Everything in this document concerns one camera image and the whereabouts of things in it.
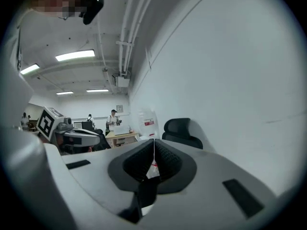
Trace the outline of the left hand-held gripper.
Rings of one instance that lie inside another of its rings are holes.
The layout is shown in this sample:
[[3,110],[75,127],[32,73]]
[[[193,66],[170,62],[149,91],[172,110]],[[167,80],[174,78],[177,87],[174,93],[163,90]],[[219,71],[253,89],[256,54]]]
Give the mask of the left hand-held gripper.
[[65,117],[53,107],[44,107],[36,124],[38,137],[43,143],[55,146],[94,146],[100,136],[86,129],[73,128],[71,118]]

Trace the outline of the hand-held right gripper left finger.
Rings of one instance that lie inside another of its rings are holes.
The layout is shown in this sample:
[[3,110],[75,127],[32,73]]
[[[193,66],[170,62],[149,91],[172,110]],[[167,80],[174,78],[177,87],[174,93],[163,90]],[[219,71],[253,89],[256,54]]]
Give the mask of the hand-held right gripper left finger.
[[155,192],[147,172],[154,160],[153,139],[63,160],[81,188],[110,213],[137,223],[152,209]]

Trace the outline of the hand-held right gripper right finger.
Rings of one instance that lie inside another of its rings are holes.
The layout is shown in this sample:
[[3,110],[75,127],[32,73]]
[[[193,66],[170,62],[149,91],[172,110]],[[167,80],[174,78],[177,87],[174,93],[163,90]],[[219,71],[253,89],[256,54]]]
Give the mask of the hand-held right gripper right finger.
[[156,140],[161,183],[148,230],[248,230],[276,200],[258,178],[225,157],[180,143]]

